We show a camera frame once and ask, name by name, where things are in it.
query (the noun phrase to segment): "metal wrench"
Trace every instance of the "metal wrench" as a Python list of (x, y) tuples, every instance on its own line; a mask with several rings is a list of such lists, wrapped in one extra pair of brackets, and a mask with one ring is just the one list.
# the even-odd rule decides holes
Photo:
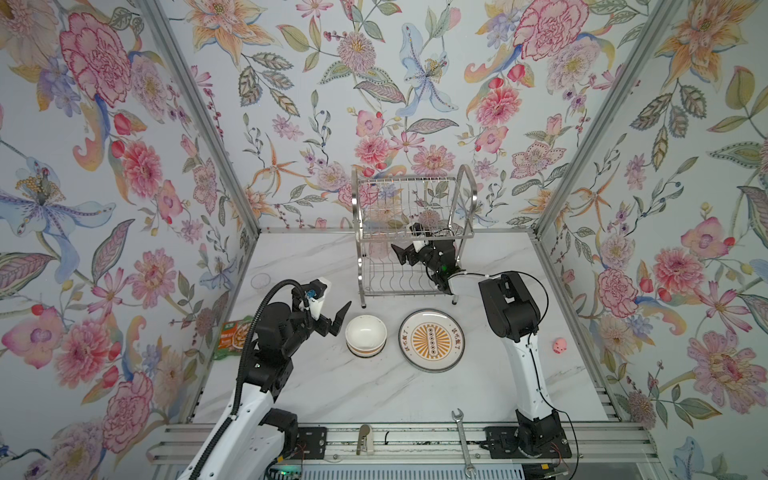
[(453, 411), (451, 411), (451, 418), (453, 418), (453, 421), (456, 422), (456, 428), (458, 429), (458, 439), (462, 442), (462, 453), (464, 454), (464, 475), (467, 475), (467, 478), (473, 478), (477, 475), (477, 469), (472, 464), (472, 460), (469, 459), (469, 448), (467, 448), (467, 437), (464, 435), (464, 423), (462, 423), (462, 419), (464, 418), (464, 412), (462, 412), (461, 409), (458, 410), (458, 415), (455, 414)]

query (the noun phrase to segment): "dish rack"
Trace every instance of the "dish rack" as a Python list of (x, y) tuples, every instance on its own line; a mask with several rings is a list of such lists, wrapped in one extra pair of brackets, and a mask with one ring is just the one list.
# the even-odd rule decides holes
[[(466, 240), (475, 235), (477, 198), (477, 183), (466, 164), (455, 177), (367, 178), (353, 170), (352, 213), (362, 307), (366, 308), (366, 296), (442, 295), (426, 266), (400, 265), (391, 245), (407, 247), (413, 240), (424, 240), (424, 233), (458, 240), (456, 264), (461, 266)], [(414, 223), (422, 226), (419, 236), (410, 230)]]

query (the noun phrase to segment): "white marble tabletop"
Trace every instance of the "white marble tabletop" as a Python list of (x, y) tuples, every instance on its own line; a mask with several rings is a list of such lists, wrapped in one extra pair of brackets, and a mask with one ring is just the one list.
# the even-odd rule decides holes
[[(541, 324), (539, 352), (552, 403), (574, 421), (606, 420), (527, 234), (479, 233), (467, 243), (462, 266), (477, 273), (520, 270), (542, 281), (551, 304)], [(295, 412), (303, 423), (451, 422), (450, 412), (456, 408), (462, 409), (466, 422), (515, 420), (515, 384), (508, 357), (488, 326), (482, 301), (462, 296), (454, 306), (450, 296), (366, 297), (368, 307), (363, 310), (352, 234), (263, 234), (231, 318), (253, 314), (263, 295), (280, 280), (305, 283), (320, 276), (333, 283), (323, 313), (333, 318), (352, 300), (346, 318), (364, 313), (379, 317), (387, 326), (387, 344), (379, 355), (361, 359), (346, 348), (343, 328), (338, 337), (313, 335), (293, 356), (293, 374), (277, 399), (277, 408)], [(524, 280), (543, 312), (546, 301), (541, 287)], [(275, 300), (289, 303), (290, 288), (283, 289)], [(464, 356), (448, 372), (419, 371), (400, 351), (400, 324), (408, 314), (423, 308), (449, 314), (464, 331)], [(568, 341), (568, 350), (562, 354), (551, 348), (559, 337)], [(195, 422), (218, 420), (234, 387), (238, 361), (232, 356), (214, 362)]]

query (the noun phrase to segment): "floral wallpaper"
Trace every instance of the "floral wallpaper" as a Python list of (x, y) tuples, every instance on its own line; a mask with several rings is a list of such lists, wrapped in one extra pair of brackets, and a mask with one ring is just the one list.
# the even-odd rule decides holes
[(684, 3), (545, 234), (618, 407), (679, 480), (768, 475), (764, 3)]
[(0, 2), (2, 478), (150, 477), (244, 273), (154, 46), (130, 0)]
[[(544, 210), (654, 0), (178, 0), (187, 62), (266, 228), (350, 227), (350, 178), (462, 164), (483, 227)], [(363, 207), (381, 195), (366, 191)], [(398, 208), (387, 222), (412, 222)]]

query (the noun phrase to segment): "plate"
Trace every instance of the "plate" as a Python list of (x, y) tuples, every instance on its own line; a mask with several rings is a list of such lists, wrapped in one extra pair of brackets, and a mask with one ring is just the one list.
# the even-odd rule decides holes
[(464, 333), (448, 314), (418, 310), (400, 326), (400, 350), (416, 368), (440, 373), (453, 368), (464, 353)]

